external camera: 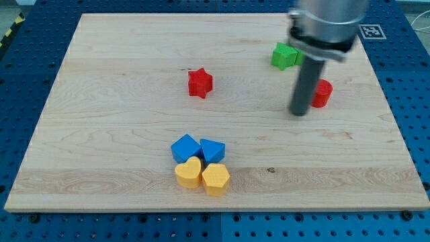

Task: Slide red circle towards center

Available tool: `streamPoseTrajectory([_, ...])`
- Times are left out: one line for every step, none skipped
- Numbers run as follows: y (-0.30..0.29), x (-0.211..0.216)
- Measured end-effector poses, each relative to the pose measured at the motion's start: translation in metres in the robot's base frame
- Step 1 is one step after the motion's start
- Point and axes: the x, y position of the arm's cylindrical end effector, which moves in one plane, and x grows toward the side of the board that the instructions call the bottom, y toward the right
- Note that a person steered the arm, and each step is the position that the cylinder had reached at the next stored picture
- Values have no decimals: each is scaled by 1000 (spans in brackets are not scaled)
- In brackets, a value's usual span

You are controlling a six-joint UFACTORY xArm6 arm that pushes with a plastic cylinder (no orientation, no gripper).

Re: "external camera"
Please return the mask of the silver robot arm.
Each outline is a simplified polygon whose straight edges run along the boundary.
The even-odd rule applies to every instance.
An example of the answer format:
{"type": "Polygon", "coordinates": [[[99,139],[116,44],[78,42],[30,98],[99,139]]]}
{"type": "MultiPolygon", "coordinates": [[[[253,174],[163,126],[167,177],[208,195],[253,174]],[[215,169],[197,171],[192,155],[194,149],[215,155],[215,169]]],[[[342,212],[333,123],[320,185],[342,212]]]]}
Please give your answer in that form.
{"type": "Polygon", "coordinates": [[[368,0],[297,0],[288,11],[288,44],[314,60],[343,62],[368,5],[368,0]]]}

